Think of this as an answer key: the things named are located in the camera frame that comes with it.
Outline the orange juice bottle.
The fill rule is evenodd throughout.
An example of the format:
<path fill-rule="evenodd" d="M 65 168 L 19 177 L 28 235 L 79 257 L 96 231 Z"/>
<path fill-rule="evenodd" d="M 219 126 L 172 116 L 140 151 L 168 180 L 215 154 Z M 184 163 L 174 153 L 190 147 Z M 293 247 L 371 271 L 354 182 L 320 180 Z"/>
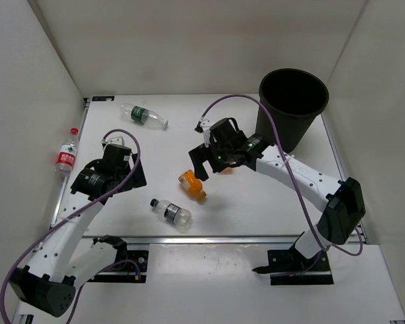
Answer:
<path fill-rule="evenodd" d="M 197 201 L 206 199 L 207 194 L 203 189 L 203 183 L 195 176 L 194 172 L 189 169 L 178 177 L 181 187 L 189 196 Z"/>

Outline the clear bottle red label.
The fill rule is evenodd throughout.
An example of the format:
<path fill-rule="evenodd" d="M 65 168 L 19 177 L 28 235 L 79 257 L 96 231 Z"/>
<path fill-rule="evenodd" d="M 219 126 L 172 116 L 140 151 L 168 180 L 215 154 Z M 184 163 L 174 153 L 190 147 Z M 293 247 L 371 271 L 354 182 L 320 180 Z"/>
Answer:
<path fill-rule="evenodd" d="M 55 170 L 63 177 L 68 176 L 74 168 L 80 143 L 78 135 L 79 130 L 77 128 L 72 128 L 70 130 L 69 138 L 61 145 L 59 150 L 55 163 Z"/>

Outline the clear bottle green label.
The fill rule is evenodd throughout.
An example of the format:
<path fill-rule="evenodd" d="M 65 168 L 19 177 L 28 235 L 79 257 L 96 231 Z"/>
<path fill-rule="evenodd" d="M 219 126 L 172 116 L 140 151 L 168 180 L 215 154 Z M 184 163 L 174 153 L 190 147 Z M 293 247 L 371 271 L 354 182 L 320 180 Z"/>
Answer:
<path fill-rule="evenodd" d="M 120 115 L 124 121 L 138 124 L 151 130 L 166 130 L 169 121 L 159 114 L 144 107 L 124 103 L 120 106 Z"/>

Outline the clear bottle black label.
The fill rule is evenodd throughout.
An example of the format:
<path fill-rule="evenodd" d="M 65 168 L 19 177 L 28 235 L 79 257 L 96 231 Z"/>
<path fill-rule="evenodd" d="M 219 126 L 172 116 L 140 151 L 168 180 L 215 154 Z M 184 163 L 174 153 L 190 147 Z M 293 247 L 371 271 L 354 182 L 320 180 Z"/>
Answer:
<path fill-rule="evenodd" d="M 154 198 L 150 201 L 150 206 L 156 215 L 179 230 L 188 229 L 192 221 L 192 214 L 189 210 L 183 209 L 169 200 L 158 200 Z"/>

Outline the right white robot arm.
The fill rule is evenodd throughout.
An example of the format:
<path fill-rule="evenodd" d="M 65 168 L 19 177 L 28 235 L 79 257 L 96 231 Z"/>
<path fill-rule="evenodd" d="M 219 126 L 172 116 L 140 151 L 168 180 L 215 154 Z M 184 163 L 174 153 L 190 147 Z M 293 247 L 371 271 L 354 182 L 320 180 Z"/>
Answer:
<path fill-rule="evenodd" d="M 215 124 L 203 117 L 195 130 L 204 138 L 201 145 L 189 152 L 199 180 L 209 177 L 204 162 L 215 173 L 245 166 L 291 188 L 322 213 L 318 222 L 310 224 L 273 265 L 256 267 L 255 273 L 279 277 L 310 271 L 323 252 L 331 247 L 340 249 L 364 217 L 365 204 L 357 180 L 341 181 L 316 171 L 283 153 L 276 144 L 267 143 L 259 134 L 247 137 L 231 117 Z"/>

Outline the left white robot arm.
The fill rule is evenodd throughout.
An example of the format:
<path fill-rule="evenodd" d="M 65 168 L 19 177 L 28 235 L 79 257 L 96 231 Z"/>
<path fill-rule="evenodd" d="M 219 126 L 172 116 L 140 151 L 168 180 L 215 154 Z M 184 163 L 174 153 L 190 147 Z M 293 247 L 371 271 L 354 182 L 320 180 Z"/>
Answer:
<path fill-rule="evenodd" d="M 30 248 L 30 260 L 23 267 L 13 267 L 4 284 L 22 302 L 61 317 L 97 273 L 120 270 L 130 262 L 126 242 L 109 235 L 96 239 L 76 259 L 72 255 L 108 198 L 143 186 L 146 180 L 138 154 L 124 145 L 106 144 L 102 158 L 88 163 L 72 184 L 76 201 L 63 212 L 63 220 Z"/>

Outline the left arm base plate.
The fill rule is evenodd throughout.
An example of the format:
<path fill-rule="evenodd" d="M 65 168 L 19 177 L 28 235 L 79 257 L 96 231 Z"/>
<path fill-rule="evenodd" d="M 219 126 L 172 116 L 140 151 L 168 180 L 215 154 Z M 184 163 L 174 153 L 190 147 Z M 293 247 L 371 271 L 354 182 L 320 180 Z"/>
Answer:
<path fill-rule="evenodd" d="M 96 274 L 91 282 L 144 284 L 149 263 L 149 251 L 129 248 L 129 244 L 116 236 L 94 238 L 92 246 L 106 243 L 115 249 L 112 265 Z"/>

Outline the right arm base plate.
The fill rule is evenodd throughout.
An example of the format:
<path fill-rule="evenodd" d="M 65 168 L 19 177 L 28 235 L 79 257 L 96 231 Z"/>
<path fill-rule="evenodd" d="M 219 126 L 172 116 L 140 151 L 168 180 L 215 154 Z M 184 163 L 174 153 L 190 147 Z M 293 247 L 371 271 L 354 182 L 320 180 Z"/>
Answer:
<path fill-rule="evenodd" d="M 317 286 L 334 284 L 326 252 L 318 252 L 310 259 L 292 248 L 268 250 L 268 265 L 255 267 L 259 275 L 269 275 L 272 286 Z"/>

